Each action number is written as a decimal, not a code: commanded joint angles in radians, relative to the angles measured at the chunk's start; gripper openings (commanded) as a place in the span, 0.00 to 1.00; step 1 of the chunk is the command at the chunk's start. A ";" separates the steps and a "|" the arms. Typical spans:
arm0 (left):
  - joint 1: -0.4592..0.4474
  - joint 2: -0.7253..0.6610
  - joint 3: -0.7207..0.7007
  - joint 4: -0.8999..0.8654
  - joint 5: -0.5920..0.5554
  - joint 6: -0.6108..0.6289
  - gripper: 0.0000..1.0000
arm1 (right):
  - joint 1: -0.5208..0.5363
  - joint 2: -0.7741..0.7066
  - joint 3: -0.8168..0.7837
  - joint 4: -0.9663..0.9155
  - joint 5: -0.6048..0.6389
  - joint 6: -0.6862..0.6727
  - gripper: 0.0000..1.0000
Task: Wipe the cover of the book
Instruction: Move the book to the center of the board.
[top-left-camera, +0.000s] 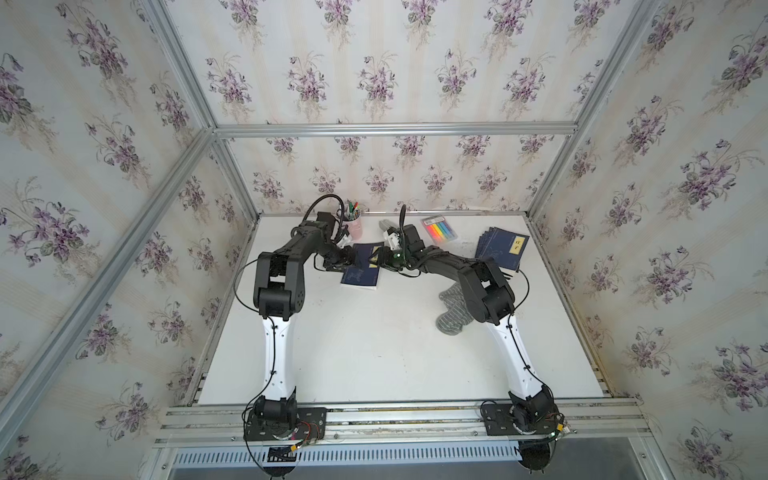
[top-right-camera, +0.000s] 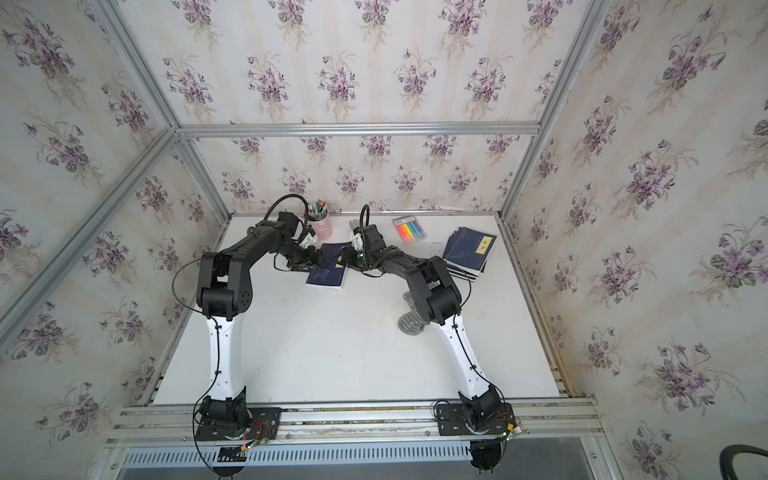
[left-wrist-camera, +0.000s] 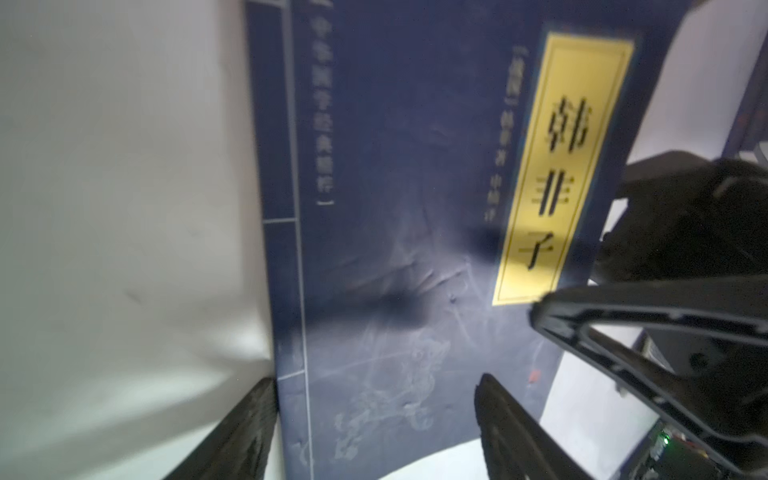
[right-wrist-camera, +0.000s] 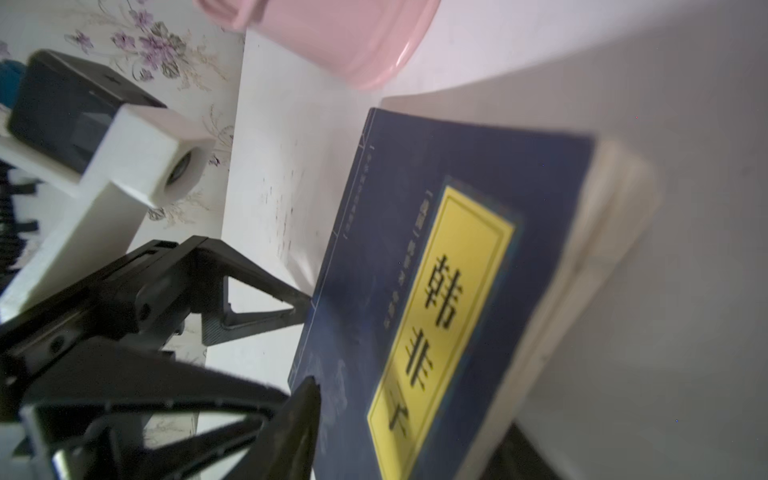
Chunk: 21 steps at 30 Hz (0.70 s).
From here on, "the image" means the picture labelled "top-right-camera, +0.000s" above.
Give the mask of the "blue book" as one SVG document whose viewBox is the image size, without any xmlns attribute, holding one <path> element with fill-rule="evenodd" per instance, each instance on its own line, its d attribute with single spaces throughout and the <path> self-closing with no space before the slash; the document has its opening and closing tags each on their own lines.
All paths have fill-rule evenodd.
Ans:
<svg viewBox="0 0 768 480">
<path fill-rule="evenodd" d="M 323 287 L 340 290 L 344 283 L 346 266 L 337 262 L 342 250 L 351 247 L 351 242 L 325 243 L 320 249 L 325 261 L 324 267 L 313 267 L 306 284 L 312 287 Z"/>
<path fill-rule="evenodd" d="M 442 258 L 456 270 L 477 277 L 484 272 L 497 236 L 460 227 L 448 238 Z"/>
</svg>

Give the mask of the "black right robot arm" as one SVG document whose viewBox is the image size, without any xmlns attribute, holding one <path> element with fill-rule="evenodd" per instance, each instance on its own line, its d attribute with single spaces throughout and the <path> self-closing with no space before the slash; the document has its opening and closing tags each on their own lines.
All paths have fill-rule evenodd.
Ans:
<svg viewBox="0 0 768 480">
<path fill-rule="evenodd" d="M 415 257 L 388 245 L 375 225 L 363 221 L 352 227 L 351 240 L 352 245 L 339 255 L 341 263 L 364 275 L 378 271 L 404 280 L 413 310 L 440 332 L 458 371 L 461 411 L 471 431 L 480 433 L 495 421 L 511 421 L 511 407 L 484 374 L 470 344 L 462 317 L 463 298 L 444 260 Z"/>
</svg>

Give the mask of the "grey patterned cloth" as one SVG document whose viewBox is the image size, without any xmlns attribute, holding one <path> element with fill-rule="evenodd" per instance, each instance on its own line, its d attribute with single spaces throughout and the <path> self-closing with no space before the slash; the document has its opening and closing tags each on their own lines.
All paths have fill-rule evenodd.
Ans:
<svg viewBox="0 0 768 480">
<path fill-rule="evenodd" d="M 417 311 L 415 302 L 410 292 L 403 294 L 403 299 L 409 307 L 409 311 L 403 314 L 397 322 L 399 330 L 409 336 L 417 336 L 424 332 L 429 325 Z"/>
</svg>

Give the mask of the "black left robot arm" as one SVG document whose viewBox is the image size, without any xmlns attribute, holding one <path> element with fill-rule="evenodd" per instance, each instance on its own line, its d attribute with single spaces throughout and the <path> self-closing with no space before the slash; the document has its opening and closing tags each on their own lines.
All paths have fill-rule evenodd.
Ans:
<svg viewBox="0 0 768 480">
<path fill-rule="evenodd" d="M 199 400 L 208 424 L 246 429 L 251 425 L 242 377 L 242 319 L 254 299 L 251 268 L 267 254 L 285 258 L 291 272 L 310 272 L 326 261 L 317 237 L 298 216 L 281 212 L 249 227 L 245 236 L 218 252 L 202 255 L 196 304 L 209 334 L 210 386 Z"/>
</svg>

